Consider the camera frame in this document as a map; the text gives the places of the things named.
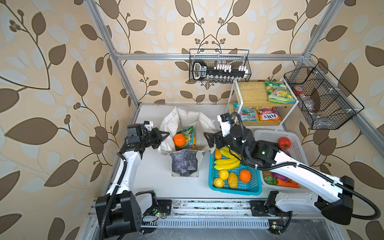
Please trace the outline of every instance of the black cable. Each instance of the black cable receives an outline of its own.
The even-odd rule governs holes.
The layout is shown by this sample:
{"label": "black cable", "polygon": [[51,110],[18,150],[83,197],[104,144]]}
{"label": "black cable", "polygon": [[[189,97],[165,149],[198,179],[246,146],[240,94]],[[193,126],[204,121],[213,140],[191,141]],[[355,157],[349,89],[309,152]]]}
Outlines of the black cable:
{"label": "black cable", "polygon": [[271,231],[271,228],[269,228],[268,231],[270,231],[273,235],[281,235],[283,232],[285,232],[285,230],[287,230],[288,225],[290,224],[291,220],[292,220],[292,211],[290,211],[289,217],[288,217],[288,221],[284,225],[284,227],[283,227],[283,229],[281,231],[278,230],[278,232],[274,233],[274,232]]}
{"label": "black cable", "polygon": [[107,217],[109,217],[109,212],[111,211],[113,200],[115,199],[116,193],[118,192],[118,189],[120,187],[122,179],[123,179],[123,177],[125,175],[125,171],[127,169],[127,160],[125,159],[125,157],[121,153],[119,153],[119,152],[117,153],[117,155],[122,160],[124,160],[123,161],[123,168],[122,168],[122,172],[120,174],[119,180],[117,182],[117,185],[115,186],[111,196],[109,197],[107,206],[106,206],[105,211],[103,213],[103,217],[101,218],[99,240],[103,240],[106,237],[106,234],[105,234],[105,221],[106,221]]}
{"label": "black cable", "polygon": [[[245,158],[244,158],[244,147],[245,147],[245,131],[244,131],[244,125],[243,125],[243,121],[241,119],[241,116],[240,114],[238,114],[237,112],[233,112],[229,115],[229,120],[230,122],[233,122],[234,123],[234,120],[232,119],[233,116],[236,116],[238,121],[239,121],[239,125],[241,127],[241,134],[242,134],[242,146],[241,146],[241,150],[240,150],[240,156],[241,156],[241,159],[243,160],[243,162],[252,167],[252,168],[256,168],[257,170],[260,170],[260,171],[270,171],[270,170],[274,170],[276,168],[279,168],[279,167],[285,167],[285,166],[297,166],[297,163],[296,162],[283,162],[283,163],[280,163],[280,164],[276,164],[274,166],[271,166],[271,167],[255,167],[255,165],[251,165],[249,164]],[[304,165],[304,164],[299,164],[298,167],[301,167],[307,171],[310,171],[318,176],[320,176],[321,178],[323,178],[324,180],[326,180],[327,182],[330,182],[330,183],[333,183],[334,181],[325,176],[324,174],[318,172],[317,170],[307,166],[307,165]],[[350,194],[353,194],[355,195],[356,197],[360,198],[361,200],[363,200],[364,202],[366,202],[369,206],[371,206],[373,208],[373,210],[375,211],[374,214],[370,215],[370,216],[362,216],[362,215],[357,215],[357,214],[352,214],[352,217],[353,218],[357,218],[357,219],[363,219],[363,220],[375,220],[375,219],[378,219],[380,216],[381,216],[381,212],[380,212],[380,209],[376,206],[376,204],[374,204],[372,201],[370,201],[369,199],[367,199],[366,197],[364,197],[363,195],[355,192],[354,190],[351,190],[347,187],[345,187],[344,185],[341,185],[339,183],[336,183],[335,186],[341,188],[342,190],[345,190],[347,191],[348,193]]]}

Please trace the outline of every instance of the yellow fruit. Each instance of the yellow fruit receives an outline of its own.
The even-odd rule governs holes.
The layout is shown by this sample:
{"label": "yellow fruit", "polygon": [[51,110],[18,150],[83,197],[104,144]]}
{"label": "yellow fruit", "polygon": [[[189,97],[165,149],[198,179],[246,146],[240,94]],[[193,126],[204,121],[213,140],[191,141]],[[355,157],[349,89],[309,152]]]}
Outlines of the yellow fruit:
{"label": "yellow fruit", "polygon": [[235,162],[227,163],[227,164],[216,164],[214,168],[216,170],[222,170],[222,169],[230,170],[230,169],[234,169],[238,166],[240,166],[239,160],[237,160]]}
{"label": "yellow fruit", "polygon": [[221,178],[221,179],[223,179],[223,180],[227,180],[228,176],[229,176],[229,173],[228,173],[228,171],[225,170],[225,169],[220,170],[220,171],[218,172],[218,177]]}
{"label": "yellow fruit", "polygon": [[227,164],[236,161],[238,161],[236,158],[218,159],[215,161],[215,164]]}
{"label": "yellow fruit", "polygon": [[238,158],[240,158],[240,156],[239,156],[237,153],[235,153],[234,151],[231,151],[231,153],[233,154],[233,155],[232,155],[232,154],[229,152],[229,149],[228,149],[227,147],[223,147],[222,149],[220,149],[220,153],[221,153],[223,156],[225,156],[225,157],[233,158],[233,157],[234,157],[233,155],[235,155],[235,156],[237,156]]}
{"label": "yellow fruit", "polygon": [[228,185],[230,188],[237,188],[237,185],[239,184],[239,178],[236,174],[231,172],[228,176]]}
{"label": "yellow fruit", "polygon": [[214,186],[218,188],[222,188],[224,186],[224,181],[221,178],[217,177],[214,180]]}

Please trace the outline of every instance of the blue plastic basket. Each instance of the blue plastic basket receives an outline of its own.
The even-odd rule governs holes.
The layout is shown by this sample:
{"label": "blue plastic basket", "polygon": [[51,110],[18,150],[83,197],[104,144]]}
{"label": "blue plastic basket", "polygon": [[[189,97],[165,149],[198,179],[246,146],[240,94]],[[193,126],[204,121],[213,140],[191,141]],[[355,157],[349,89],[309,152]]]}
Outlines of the blue plastic basket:
{"label": "blue plastic basket", "polygon": [[239,179],[239,183],[237,188],[230,188],[228,185],[228,180],[224,181],[224,186],[222,188],[217,188],[214,186],[214,179],[218,177],[218,170],[214,168],[215,166],[215,158],[214,155],[211,154],[209,160],[209,187],[214,191],[231,193],[231,194],[240,194],[240,195],[260,195],[262,192],[262,184],[260,178],[260,171],[256,170],[249,166],[240,165],[237,168],[228,170],[229,173],[234,172],[237,176],[240,175],[240,171],[246,169],[251,172],[251,181],[249,183],[243,183]]}

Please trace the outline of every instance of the metal bracket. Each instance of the metal bracket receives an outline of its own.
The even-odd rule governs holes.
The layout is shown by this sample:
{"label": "metal bracket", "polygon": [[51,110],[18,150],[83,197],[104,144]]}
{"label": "metal bracket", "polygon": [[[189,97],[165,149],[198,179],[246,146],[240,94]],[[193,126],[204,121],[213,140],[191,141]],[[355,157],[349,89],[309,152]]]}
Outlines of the metal bracket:
{"label": "metal bracket", "polygon": [[160,213],[165,213],[166,215],[170,214],[172,208],[172,200],[158,199],[157,204],[160,207]]}

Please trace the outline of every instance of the lemon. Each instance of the lemon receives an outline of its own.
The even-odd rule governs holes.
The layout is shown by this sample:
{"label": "lemon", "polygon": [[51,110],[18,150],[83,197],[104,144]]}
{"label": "lemon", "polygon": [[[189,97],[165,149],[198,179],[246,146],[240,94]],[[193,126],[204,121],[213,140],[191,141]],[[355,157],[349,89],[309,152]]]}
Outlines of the lemon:
{"label": "lemon", "polygon": [[228,173],[228,171],[225,170],[225,169],[220,170],[220,171],[218,172],[218,177],[221,178],[221,179],[223,179],[223,180],[226,180],[226,179],[228,178],[228,176],[229,176],[229,173]]}
{"label": "lemon", "polygon": [[217,177],[214,180],[214,186],[218,188],[222,188],[224,186],[224,181],[221,178]]}

